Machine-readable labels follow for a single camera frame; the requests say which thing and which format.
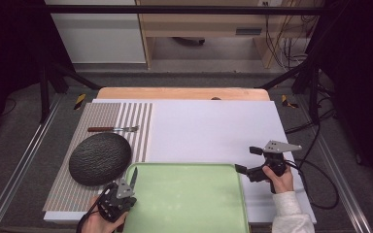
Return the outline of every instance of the round black textured plate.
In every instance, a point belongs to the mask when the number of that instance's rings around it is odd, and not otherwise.
[[[115,133],[100,133],[83,140],[69,158],[72,178],[87,186],[109,183],[118,178],[131,162],[128,141]]]

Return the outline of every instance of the black horizontal bar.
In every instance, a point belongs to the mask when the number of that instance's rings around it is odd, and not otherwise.
[[[322,16],[331,8],[297,7],[229,7],[229,6],[111,6],[111,5],[47,5],[22,6],[27,11],[57,14],[200,14],[200,15],[276,15]]]

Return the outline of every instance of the white sleeve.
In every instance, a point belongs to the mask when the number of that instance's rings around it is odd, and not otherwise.
[[[273,233],[313,233],[314,225],[308,214],[303,214],[295,192],[289,191],[272,196],[277,215],[272,223]]]

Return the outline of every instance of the wooden handle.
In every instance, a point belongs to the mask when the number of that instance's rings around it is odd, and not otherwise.
[[[89,127],[87,129],[88,132],[104,132],[112,130],[114,130],[114,127]]]

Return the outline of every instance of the sleeve cuff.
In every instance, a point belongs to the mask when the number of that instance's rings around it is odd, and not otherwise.
[[[272,198],[277,208],[277,216],[291,216],[302,213],[294,191],[274,194]]]

